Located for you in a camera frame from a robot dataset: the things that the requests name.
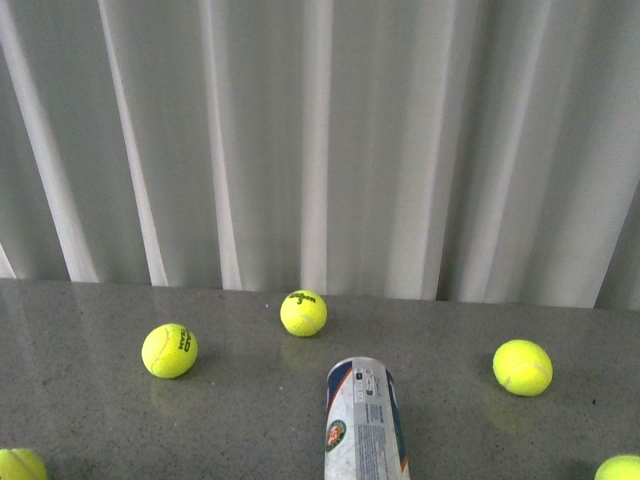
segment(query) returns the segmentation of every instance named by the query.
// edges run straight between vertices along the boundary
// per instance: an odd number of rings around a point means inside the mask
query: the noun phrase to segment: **can label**
[[[325,480],[408,480],[393,378],[378,360],[343,360],[327,378]]]

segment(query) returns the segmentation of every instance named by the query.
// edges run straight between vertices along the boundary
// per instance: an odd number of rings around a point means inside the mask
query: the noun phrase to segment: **tennis ball seam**
[[[167,345],[169,345],[169,340],[171,340],[171,333],[169,333],[169,329],[166,326],[164,327],[164,334],[165,334],[164,345],[158,351],[156,358],[153,360],[153,362],[151,362],[151,365],[149,367],[149,370],[151,370],[151,372],[154,374],[156,373],[155,372],[156,363],[160,361],[160,358],[162,357],[162,353],[164,352],[164,349],[167,348]]]
[[[503,387],[507,388],[509,386],[509,383],[511,382],[511,377],[517,373],[518,371],[522,370],[523,368],[526,367],[533,367],[533,368],[537,368],[538,370],[540,370],[544,376],[547,378],[547,382],[551,383],[551,373],[544,368],[542,365],[540,365],[539,363],[523,363],[522,365],[518,365],[517,367],[513,368],[510,372],[509,372],[509,376],[507,377],[507,379],[504,381],[504,383],[502,384]]]
[[[318,333],[320,331],[320,327],[318,327],[318,324],[314,321],[313,318],[311,318],[308,315],[305,315],[304,313],[301,313],[300,316],[302,318],[304,318],[308,323],[311,324],[311,326],[313,327],[313,329],[315,330],[314,333]]]
[[[7,450],[7,451],[9,452],[9,455],[11,455],[15,460],[17,460],[20,465],[22,465],[22,468],[26,470],[26,472],[29,474],[29,476],[31,476],[33,480],[38,480],[38,477],[36,476],[36,472],[31,470],[31,467],[29,467],[29,465],[27,465],[25,461],[22,460],[22,457],[20,455],[18,455],[13,450]]]

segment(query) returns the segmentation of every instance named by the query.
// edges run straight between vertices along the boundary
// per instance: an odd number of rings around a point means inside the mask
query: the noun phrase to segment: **fuzzy yellow ball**
[[[638,455],[618,455],[611,457],[598,468],[595,480],[638,480],[640,479],[640,457]]]
[[[553,378],[553,365],[547,353],[528,340],[511,340],[493,356],[496,379],[509,392],[533,397],[544,392]]]
[[[310,337],[327,321],[327,305],[320,295],[310,290],[297,290],[287,295],[280,307],[280,320],[296,337]]]
[[[47,470],[32,450],[14,448],[0,450],[0,479],[47,480]]]
[[[183,325],[168,323],[154,329],[142,345],[142,361],[156,377],[175,378],[189,370],[198,356],[198,342]]]

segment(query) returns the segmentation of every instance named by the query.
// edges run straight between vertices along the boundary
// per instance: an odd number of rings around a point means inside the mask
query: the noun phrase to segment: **gray countertop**
[[[363,355],[394,376],[412,479],[591,479],[640,453],[637,312],[326,296],[300,339],[285,293],[0,281],[0,447],[54,480],[322,479],[326,376]],[[161,380],[140,348],[169,322],[200,352]],[[512,338],[554,363],[539,397],[493,377]]]

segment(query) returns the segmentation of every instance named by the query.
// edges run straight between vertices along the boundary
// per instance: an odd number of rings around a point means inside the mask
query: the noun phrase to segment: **curtain fold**
[[[0,0],[0,276],[639,309],[639,25]]]

